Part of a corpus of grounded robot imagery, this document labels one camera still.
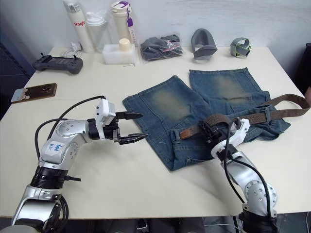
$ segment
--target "white bottle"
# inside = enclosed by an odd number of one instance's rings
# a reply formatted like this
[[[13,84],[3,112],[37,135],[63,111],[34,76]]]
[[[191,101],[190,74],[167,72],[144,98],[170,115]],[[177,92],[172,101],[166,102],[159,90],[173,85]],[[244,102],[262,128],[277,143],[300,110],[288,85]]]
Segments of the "white bottle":
[[[123,38],[118,45],[105,45],[103,57],[106,64],[135,64],[135,45]]]
[[[94,53],[95,48],[87,30],[86,20],[80,9],[79,3],[76,0],[63,0],[63,2],[72,25],[78,34],[79,42],[82,45],[84,52]]]
[[[131,14],[131,6],[126,1],[118,1],[113,4],[111,4],[111,12],[113,16],[113,21],[115,22],[119,38],[127,38],[130,41],[131,35],[130,31],[128,29],[127,20],[128,20],[128,14]]]
[[[90,31],[97,52],[102,52],[105,44],[111,44],[107,21],[104,18],[105,11],[86,13],[86,24]]]

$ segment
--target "game controller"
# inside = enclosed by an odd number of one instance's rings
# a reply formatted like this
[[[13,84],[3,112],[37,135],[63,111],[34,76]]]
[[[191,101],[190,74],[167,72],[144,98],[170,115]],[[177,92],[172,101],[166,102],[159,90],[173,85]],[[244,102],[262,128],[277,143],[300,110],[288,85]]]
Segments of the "game controller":
[[[76,57],[52,57],[51,55],[43,55],[36,62],[33,63],[33,68],[38,71],[45,69],[67,70],[71,74],[78,74],[83,67],[81,58]]]

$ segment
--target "white table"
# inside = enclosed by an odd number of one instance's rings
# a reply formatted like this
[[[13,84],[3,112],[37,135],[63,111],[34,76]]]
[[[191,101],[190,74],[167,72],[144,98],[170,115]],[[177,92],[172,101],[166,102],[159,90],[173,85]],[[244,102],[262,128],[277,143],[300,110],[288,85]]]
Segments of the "white table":
[[[64,49],[55,48],[59,56]],[[105,94],[117,111],[125,111],[122,100],[172,75],[189,85],[189,69],[224,70],[248,67],[271,98],[286,93],[301,95],[268,48],[252,48],[246,59],[219,48],[212,59],[195,62],[185,48],[182,57],[137,64],[107,66],[100,54],[83,54],[84,67],[78,75],[62,71],[36,72],[26,86],[57,83],[56,96],[13,104],[0,123],[0,215],[12,216],[25,186],[30,183],[37,158],[35,130],[42,122],[58,117],[74,103]],[[79,106],[67,117],[94,117],[97,100]],[[278,105],[295,108],[292,103]],[[256,140],[238,146],[277,190],[278,213],[311,210],[311,112],[287,118],[291,127],[270,142]],[[51,125],[42,129],[39,146]],[[121,134],[140,132],[131,120],[120,121]],[[69,175],[82,178],[68,181],[64,196],[70,218],[133,218],[173,216],[236,215],[242,205],[231,190],[218,160],[169,172],[146,140],[119,146],[112,141],[95,141],[79,150]]]

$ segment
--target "faded denim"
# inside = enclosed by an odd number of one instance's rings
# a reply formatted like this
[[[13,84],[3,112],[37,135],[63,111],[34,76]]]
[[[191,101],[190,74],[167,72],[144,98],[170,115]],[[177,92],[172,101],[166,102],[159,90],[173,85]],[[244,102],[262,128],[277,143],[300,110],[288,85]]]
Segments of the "faded denim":
[[[143,113],[135,119],[147,141],[169,170],[212,159],[202,134],[180,140],[179,133],[212,114],[229,117],[265,112],[267,119],[275,108],[261,106],[270,100],[247,68],[222,71],[190,70],[192,90],[177,76],[123,100],[128,111]],[[276,139],[290,126],[282,119],[251,126],[244,142],[256,138]]]

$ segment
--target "belt strap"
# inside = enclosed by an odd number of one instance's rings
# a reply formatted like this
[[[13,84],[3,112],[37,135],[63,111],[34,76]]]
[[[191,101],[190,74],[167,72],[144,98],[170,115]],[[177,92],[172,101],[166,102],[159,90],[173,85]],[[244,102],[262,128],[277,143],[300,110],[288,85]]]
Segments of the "belt strap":
[[[301,109],[276,110],[276,111],[270,112],[270,114],[267,114],[266,112],[254,113],[254,114],[249,114],[245,116],[240,116],[239,119],[243,119],[243,118],[248,119],[249,123],[253,125],[253,124],[258,124],[258,123],[263,123],[263,122],[269,122],[270,120],[281,119],[284,117],[298,117],[298,116],[304,115],[310,109],[310,104],[306,101],[305,98],[294,95],[294,94],[286,94],[286,95],[276,97],[270,101],[263,103],[262,105],[270,104],[272,106],[275,106],[278,103],[285,101],[285,100],[298,104],[301,107]],[[210,126],[213,126],[219,123],[229,124],[230,122],[228,123],[228,120],[229,119],[225,115],[213,114],[210,117],[206,118],[204,121],[208,123]],[[197,125],[191,126],[180,133],[180,139],[183,140],[183,139],[190,138],[191,136],[199,132],[200,132],[199,126]]]
[[[231,42],[230,45],[230,53],[232,56],[248,56],[249,52],[251,51],[251,46],[249,45],[249,39],[240,37],[236,38]]]

